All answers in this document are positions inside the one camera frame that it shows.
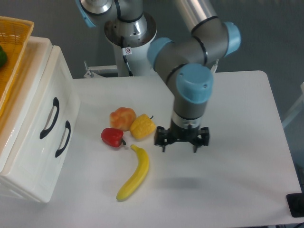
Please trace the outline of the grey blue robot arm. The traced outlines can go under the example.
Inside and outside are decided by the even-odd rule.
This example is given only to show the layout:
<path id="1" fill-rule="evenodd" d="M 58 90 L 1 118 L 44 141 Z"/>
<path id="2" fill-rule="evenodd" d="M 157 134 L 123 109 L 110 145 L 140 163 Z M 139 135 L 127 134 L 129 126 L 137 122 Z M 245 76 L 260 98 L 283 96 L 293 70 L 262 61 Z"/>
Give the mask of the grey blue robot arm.
<path id="1" fill-rule="evenodd" d="M 220 21 L 208 0 L 178 0 L 175 4 L 191 37 L 175 44 L 156 37 L 156 23 L 143 11 L 141 0 L 78 0 L 76 4 L 90 28 L 107 18 L 104 33 L 114 48 L 115 65 L 87 67 L 87 74 L 142 76 L 153 69 L 174 95 L 171 125 L 157 127 L 155 145 L 165 148 L 189 142 L 194 148 L 207 146 L 209 130 L 200 124 L 216 71 L 207 64 L 216 64 L 238 50 L 237 26 Z"/>

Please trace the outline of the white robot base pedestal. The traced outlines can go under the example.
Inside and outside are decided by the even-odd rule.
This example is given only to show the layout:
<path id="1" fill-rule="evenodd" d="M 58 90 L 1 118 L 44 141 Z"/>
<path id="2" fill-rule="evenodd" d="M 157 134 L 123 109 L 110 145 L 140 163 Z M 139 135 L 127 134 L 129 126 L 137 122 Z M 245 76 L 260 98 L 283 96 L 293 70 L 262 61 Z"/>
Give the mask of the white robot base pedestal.
<path id="1" fill-rule="evenodd" d="M 115 65 L 85 65 L 85 77 L 128 77 L 148 74 L 151 64 L 147 58 L 147 52 L 157 34 L 156 22 L 150 14 L 144 12 L 134 22 L 110 20 L 104 25 L 104 34 L 113 46 Z"/>

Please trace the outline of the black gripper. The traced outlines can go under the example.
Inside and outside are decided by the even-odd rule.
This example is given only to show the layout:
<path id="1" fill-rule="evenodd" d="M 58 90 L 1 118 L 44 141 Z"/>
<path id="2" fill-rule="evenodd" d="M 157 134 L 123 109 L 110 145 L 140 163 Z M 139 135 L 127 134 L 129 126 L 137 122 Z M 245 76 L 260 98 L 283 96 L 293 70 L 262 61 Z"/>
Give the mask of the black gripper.
<path id="1" fill-rule="evenodd" d="M 178 126 L 173 120 L 171 120 L 169 129 L 161 126 L 156 128 L 154 145 L 161 147 L 162 152 L 165 152 L 167 145 L 175 142 L 190 142 L 193 145 L 193 152 L 196 153 L 201 146 L 209 145 L 209 128 L 193 127 L 191 124 L 183 128 Z"/>

